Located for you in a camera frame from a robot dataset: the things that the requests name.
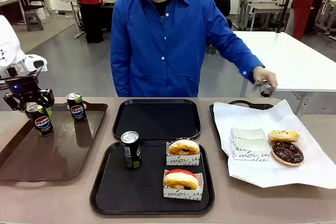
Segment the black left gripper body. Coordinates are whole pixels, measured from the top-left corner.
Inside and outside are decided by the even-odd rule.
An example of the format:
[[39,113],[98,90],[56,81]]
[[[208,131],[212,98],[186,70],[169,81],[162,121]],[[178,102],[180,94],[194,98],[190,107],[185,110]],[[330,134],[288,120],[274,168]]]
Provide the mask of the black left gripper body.
[[35,74],[5,80],[6,85],[13,94],[27,94],[39,90],[38,79]]

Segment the person left hand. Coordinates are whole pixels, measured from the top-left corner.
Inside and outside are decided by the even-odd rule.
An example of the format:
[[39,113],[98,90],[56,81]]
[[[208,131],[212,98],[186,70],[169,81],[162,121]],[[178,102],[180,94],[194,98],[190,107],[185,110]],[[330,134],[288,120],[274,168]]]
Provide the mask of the person left hand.
[[262,66],[253,69],[253,79],[256,87],[263,83],[270,85],[272,88],[278,86],[276,75]]

